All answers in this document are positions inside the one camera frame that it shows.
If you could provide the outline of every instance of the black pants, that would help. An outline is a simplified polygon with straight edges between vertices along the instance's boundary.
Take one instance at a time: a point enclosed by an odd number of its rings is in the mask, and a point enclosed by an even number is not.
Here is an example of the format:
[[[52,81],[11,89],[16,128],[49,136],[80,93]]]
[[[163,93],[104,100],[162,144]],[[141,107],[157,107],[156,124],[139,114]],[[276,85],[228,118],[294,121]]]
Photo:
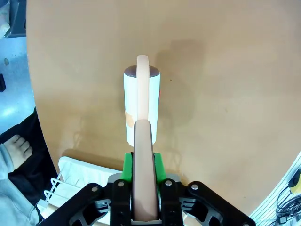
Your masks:
[[[50,179],[57,173],[51,161],[37,111],[23,122],[0,135],[0,144],[19,134],[32,147],[32,155],[14,172],[8,174],[11,182],[21,191],[28,201],[35,206],[39,199],[45,199],[44,190],[51,188]]]

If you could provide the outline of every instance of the bolt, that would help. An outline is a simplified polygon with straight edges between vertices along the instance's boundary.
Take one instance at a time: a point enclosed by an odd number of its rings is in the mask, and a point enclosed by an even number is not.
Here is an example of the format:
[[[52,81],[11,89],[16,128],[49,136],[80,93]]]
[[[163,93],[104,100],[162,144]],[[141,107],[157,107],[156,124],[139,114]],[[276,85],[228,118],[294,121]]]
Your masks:
[[[165,185],[167,185],[167,186],[170,186],[170,185],[172,185],[173,183],[170,181],[170,180],[167,180],[167,181],[165,181]]]
[[[122,181],[120,181],[120,182],[118,183],[118,186],[119,186],[119,187],[123,187],[123,185],[124,185],[124,183],[123,183]]]
[[[198,190],[198,186],[197,186],[197,185],[192,185],[191,188],[192,188],[193,190]]]
[[[92,188],[92,192],[96,192],[98,190],[98,187],[96,187],[96,186],[94,186],[93,188]]]

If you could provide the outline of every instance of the wooden table surface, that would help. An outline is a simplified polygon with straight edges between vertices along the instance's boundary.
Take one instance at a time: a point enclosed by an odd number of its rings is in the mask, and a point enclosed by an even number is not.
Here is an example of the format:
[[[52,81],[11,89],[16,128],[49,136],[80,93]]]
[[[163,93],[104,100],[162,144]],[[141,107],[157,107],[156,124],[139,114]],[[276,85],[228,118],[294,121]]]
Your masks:
[[[123,71],[161,71],[154,151],[250,214],[301,150],[299,0],[28,0],[29,67],[52,160],[122,169]]]

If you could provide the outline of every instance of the human hand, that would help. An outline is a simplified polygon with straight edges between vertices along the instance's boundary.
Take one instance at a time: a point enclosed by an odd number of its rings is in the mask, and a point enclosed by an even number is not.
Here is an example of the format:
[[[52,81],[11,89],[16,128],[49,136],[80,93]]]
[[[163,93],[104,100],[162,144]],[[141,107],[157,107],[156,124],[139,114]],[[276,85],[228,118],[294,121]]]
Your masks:
[[[14,135],[4,143],[14,165],[14,170],[19,168],[26,159],[32,155],[32,147],[29,142],[19,135]]]

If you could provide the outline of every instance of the blue floor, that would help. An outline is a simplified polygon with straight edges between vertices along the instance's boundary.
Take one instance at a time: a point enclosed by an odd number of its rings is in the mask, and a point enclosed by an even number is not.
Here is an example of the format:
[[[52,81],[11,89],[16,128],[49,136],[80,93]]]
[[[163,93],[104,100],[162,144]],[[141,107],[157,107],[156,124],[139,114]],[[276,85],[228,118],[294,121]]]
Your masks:
[[[0,73],[6,90],[0,92],[0,134],[19,124],[35,107],[28,71],[26,37],[0,39]]]

